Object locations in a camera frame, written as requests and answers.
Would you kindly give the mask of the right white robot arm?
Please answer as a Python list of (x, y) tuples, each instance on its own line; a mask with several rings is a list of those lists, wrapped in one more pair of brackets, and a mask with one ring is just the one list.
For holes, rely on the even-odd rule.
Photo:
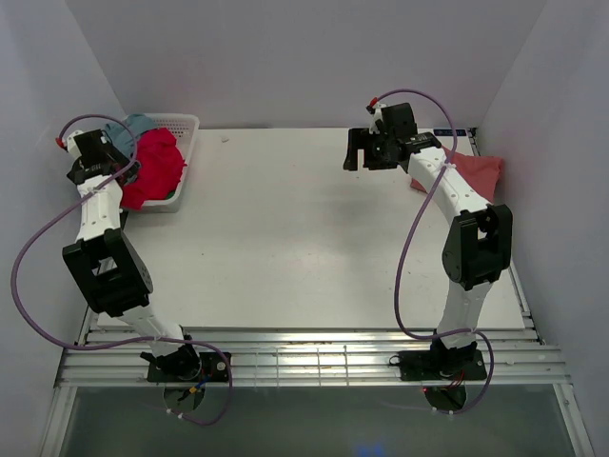
[(484, 301), (511, 263), (513, 214), (477, 193), (458, 171), (454, 152), (420, 132), (407, 103), (372, 101), (369, 128), (348, 132), (344, 169), (400, 168), (419, 182), (448, 226), (442, 267), (448, 278), (443, 315), (426, 350), (402, 351), (393, 360), (405, 381), (484, 381), (494, 368), (481, 352), (478, 322)]

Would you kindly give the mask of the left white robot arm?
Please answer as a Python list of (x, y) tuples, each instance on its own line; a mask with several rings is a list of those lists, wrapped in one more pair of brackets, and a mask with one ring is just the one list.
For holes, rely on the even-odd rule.
[(76, 241), (62, 251), (74, 281), (94, 312), (150, 339), (142, 357), (153, 367), (181, 380), (195, 378), (202, 358), (183, 328), (151, 304), (151, 276), (121, 227), (123, 178), (113, 174), (128, 164), (127, 157), (99, 129), (73, 132), (67, 151), (75, 158), (68, 179), (88, 198)]

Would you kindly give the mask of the blue t shirt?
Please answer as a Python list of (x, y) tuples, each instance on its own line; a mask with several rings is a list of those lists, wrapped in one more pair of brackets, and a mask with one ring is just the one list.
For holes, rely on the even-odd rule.
[(150, 130), (157, 129), (156, 122), (145, 114), (131, 114), (119, 125), (114, 122), (107, 123), (104, 127), (106, 137), (123, 155), (130, 159), (135, 144)]

